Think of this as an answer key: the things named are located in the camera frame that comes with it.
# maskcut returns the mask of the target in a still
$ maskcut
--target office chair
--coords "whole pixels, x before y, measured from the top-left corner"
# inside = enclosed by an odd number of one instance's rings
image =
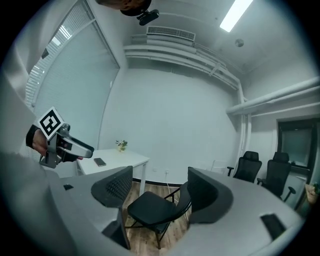
[[[117,220],[114,220],[102,233],[128,250],[130,250],[130,243],[124,227],[122,206],[132,187],[132,180],[133,167],[128,166],[95,182],[91,187],[92,196],[103,206],[119,209]]]
[[[283,152],[275,152],[273,159],[268,161],[266,178],[258,178],[258,185],[272,192],[278,198],[281,199],[281,195],[284,192],[285,184],[288,175],[291,171],[291,164],[289,163],[289,155]],[[293,187],[289,186],[289,193],[286,195],[284,202],[287,201],[289,196],[295,194],[296,191]]]
[[[239,180],[247,182],[255,182],[256,176],[261,168],[262,162],[259,161],[259,154],[253,151],[246,151],[243,157],[239,158],[238,168],[233,176]],[[230,176],[233,167],[227,167],[229,169],[228,176]]]
[[[161,249],[160,241],[164,237],[170,222],[180,218],[191,206],[191,197],[189,195],[188,182],[181,185],[180,188],[167,195],[165,198],[152,192],[144,192],[137,200],[131,203],[128,208],[128,214],[135,220],[131,226],[126,229],[148,228],[155,233],[158,249]],[[179,202],[176,205],[175,193],[180,191]]]

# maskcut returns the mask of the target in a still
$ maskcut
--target black office chair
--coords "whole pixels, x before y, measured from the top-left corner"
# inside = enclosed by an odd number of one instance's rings
[[[164,237],[170,222],[181,217],[191,206],[191,198],[187,189],[188,183],[184,183],[180,188],[162,198],[152,192],[144,192],[137,200],[127,208],[128,214],[135,220],[126,229],[148,228],[155,233],[158,249],[161,249],[160,241]],[[180,191],[179,202],[176,205],[175,193]]]
[[[246,151],[243,157],[239,158],[238,168],[233,176],[239,180],[247,182],[255,182],[256,176],[261,168],[262,162],[259,161],[259,154],[253,151]],[[227,167],[229,169],[228,176],[230,176],[233,167]]]
[[[258,178],[258,185],[262,183],[262,187],[266,188],[274,195],[281,199],[281,195],[284,192],[285,184],[288,178],[288,175],[291,171],[291,164],[289,163],[289,155],[283,152],[275,152],[273,159],[268,161],[266,178]],[[293,187],[289,186],[289,193],[283,200],[287,201],[289,196],[295,194],[296,191]]]

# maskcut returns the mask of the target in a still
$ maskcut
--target fluorescent light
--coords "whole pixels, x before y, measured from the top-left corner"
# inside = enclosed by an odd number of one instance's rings
[[[224,17],[220,24],[220,28],[230,32],[237,24],[238,20],[245,13],[246,9],[252,3],[253,0],[235,0],[230,10]]]

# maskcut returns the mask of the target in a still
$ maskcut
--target hand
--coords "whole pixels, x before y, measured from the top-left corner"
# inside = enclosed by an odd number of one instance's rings
[[[46,156],[48,150],[47,138],[41,129],[37,129],[35,131],[32,141],[32,147],[34,150],[38,151],[44,157]],[[79,156],[78,159],[82,160],[84,158],[82,156]]]

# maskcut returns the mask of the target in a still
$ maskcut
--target white desk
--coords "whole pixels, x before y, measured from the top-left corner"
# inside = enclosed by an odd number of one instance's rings
[[[106,163],[106,166],[98,166],[94,161],[95,158],[101,158]],[[139,195],[141,196],[145,191],[146,165],[148,161],[148,157],[128,150],[119,152],[116,149],[102,149],[95,150],[91,158],[77,160],[77,166],[80,168],[80,170],[78,169],[78,171],[81,171],[81,173],[84,175],[108,171],[118,167],[132,166],[133,169],[135,169],[142,166],[139,193]]]

